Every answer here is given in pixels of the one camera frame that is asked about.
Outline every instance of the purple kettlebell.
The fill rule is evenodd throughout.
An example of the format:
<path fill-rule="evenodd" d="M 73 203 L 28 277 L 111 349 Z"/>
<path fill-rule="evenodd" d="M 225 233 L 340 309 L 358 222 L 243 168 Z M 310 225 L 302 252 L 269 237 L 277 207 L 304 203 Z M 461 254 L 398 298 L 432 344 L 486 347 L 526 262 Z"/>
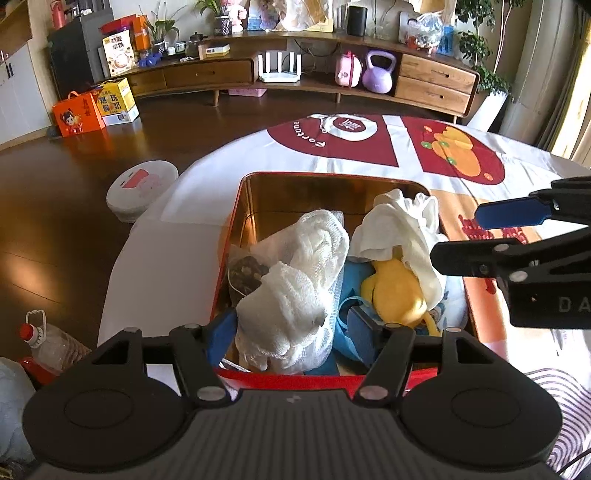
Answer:
<path fill-rule="evenodd" d="M 392 64 L 388 70 L 374 67 L 371 63 L 371 57 L 374 55 L 378 57 L 386 57 L 390 59 Z M 367 62 L 367 70 L 363 74 L 363 86 L 375 93 L 388 93 L 392 90 L 392 72 L 396 66 L 396 57 L 387 51 L 370 50 L 365 57 Z"/>

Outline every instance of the wooden drawer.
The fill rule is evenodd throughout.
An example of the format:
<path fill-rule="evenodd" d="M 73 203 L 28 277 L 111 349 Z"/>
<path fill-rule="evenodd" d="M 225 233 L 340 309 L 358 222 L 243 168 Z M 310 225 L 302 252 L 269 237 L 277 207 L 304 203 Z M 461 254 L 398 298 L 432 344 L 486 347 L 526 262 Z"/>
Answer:
<path fill-rule="evenodd" d="M 398 77 L 394 96 L 408 100 L 413 105 L 460 116 L 464 115 L 470 102 L 470 95 L 466 93 L 406 77 Z"/>
<path fill-rule="evenodd" d="M 127 77 L 129 87 L 134 96 L 148 95 L 150 93 L 166 90 L 164 72 L 162 70 L 150 70 L 148 72 L 134 73 Z"/>
<path fill-rule="evenodd" d="M 170 67 L 164 77 L 168 88 L 252 83 L 252 68 L 250 60 L 206 61 Z"/>
<path fill-rule="evenodd" d="M 400 76 L 434 83 L 463 93 L 472 93 L 476 74 L 437 61 L 402 55 Z"/>

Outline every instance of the black speaker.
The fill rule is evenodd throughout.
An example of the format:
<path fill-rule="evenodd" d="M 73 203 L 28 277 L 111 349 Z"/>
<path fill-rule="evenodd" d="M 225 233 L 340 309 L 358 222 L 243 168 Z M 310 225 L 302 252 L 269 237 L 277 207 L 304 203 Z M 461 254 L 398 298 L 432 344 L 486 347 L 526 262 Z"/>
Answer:
<path fill-rule="evenodd" d="M 365 35 L 365 22 L 368 17 L 368 9 L 365 7 L 349 7 L 347 19 L 347 34 L 363 37 Z"/>

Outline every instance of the dark brown floor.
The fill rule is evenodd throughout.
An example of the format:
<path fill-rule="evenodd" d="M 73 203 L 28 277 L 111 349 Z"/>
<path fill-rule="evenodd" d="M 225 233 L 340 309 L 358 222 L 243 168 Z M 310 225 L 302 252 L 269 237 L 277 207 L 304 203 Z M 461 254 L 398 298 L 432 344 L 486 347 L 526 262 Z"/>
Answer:
<path fill-rule="evenodd" d="M 211 93 L 145 99 L 141 121 L 65 140 L 35 140 L 0 151 L 0 356 L 30 350 L 18 338 L 28 310 L 89 347 L 96 345 L 111 269 L 129 234 L 105 203 L 129 167 L 163 158 L 180 172 L 236 138 L 311 113 L 434 112 L 378 100 L 304 92 L 260 99 Z"/>

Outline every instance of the white round stool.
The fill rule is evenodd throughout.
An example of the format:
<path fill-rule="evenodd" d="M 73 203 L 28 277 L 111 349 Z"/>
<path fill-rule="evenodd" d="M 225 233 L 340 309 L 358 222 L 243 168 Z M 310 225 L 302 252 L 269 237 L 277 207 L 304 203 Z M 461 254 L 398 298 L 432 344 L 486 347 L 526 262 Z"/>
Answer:
<path fill-rule="evenodd" d="M 107 205 L 122 222 L 134 223 L 178 178 L 170 162 L 152 160 L 123 172 L 107 192 Z"/>

